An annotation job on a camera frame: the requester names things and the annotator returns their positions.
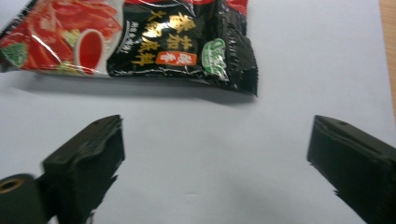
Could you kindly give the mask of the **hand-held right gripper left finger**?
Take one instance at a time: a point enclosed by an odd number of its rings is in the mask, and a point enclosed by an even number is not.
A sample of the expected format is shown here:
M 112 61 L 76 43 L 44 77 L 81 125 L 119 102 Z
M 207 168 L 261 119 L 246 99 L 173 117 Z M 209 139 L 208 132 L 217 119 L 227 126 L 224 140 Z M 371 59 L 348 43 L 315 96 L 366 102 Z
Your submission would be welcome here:
M 46 219 L 86 224 L 116 181 L 125 160 L 122 118 L 98 119 L 42 161 L 36 183 Z

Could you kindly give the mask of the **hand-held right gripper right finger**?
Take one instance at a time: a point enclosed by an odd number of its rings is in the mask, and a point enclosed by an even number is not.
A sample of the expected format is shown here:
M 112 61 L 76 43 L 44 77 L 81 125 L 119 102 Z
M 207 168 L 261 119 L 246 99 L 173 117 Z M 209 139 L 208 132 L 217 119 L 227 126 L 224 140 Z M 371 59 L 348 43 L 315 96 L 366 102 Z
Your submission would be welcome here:
M 396 224 L 396 147 L 316 115 L 307 160 L 367 224 Z

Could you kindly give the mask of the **red and black seasoning packet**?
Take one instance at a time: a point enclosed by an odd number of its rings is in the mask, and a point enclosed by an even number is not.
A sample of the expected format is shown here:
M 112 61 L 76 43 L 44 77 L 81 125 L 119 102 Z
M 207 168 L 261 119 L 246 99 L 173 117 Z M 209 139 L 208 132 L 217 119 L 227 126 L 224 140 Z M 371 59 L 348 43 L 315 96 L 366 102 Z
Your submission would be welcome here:
M 0 32 L 0 73 L 167 77 L 254 94 L 248 0 L 30 0 Z

